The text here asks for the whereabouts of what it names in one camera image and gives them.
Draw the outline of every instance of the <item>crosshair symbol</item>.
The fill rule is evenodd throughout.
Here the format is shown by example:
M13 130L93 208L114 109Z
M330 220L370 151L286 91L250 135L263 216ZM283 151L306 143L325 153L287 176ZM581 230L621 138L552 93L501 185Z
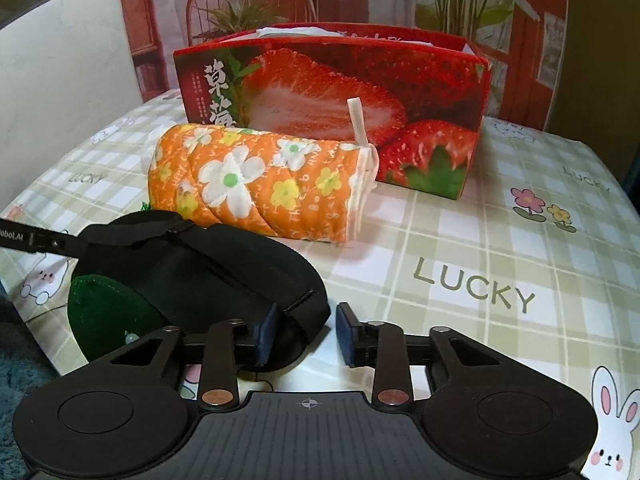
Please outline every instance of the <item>crosshair symbol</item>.
M306 409L310 410L311 408L316 407L318 404L322 404L322 402L318 402L317 400L312 399L311 397L309 397L308 399L305 399L302 402L299 402L299 404L302 404L302 406L304 406Z

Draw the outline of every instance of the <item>orange floral fabric roll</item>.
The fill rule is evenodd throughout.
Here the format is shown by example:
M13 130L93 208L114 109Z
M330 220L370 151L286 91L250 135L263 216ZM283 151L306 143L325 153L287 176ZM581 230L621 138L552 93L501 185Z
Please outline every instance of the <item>orange floral fabric roll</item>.
M202 227L222 222L267 236L348 242L377 170L371 144L177 124L158 140L148 192L153 209Z

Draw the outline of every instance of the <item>triangular cutout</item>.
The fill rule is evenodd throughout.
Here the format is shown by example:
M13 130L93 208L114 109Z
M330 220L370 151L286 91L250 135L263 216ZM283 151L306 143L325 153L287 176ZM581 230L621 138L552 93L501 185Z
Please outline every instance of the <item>triangular cutout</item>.
M474 348L462 339L452 339L451 347L464 366L495 366L500 364L481 350Z
M126 366L147 366L151 364L151 361L158 352L162 340L150 339L135 348L132 348L129 352L123 355L117 356L111 364L113 365L126 365Z

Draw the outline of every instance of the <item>rabbit ear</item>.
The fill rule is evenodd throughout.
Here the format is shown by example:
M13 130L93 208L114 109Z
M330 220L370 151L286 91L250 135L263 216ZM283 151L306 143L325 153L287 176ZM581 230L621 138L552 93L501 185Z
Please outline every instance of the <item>rabbit ear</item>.
M633 390L626 398L620 418L628 424L631 433L640 422L640 390Z
M591 383L591 402L598 417L618 415L618 391L611 372L604 366L598 367Z

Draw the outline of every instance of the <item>green flower center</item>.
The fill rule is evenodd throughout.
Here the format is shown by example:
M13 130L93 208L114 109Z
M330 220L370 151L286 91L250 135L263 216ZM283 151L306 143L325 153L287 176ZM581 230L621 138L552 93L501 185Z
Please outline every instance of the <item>green flower center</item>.
M222 178L222 184L227 187L233 187L238 183L238 176L235 173L227 173Z

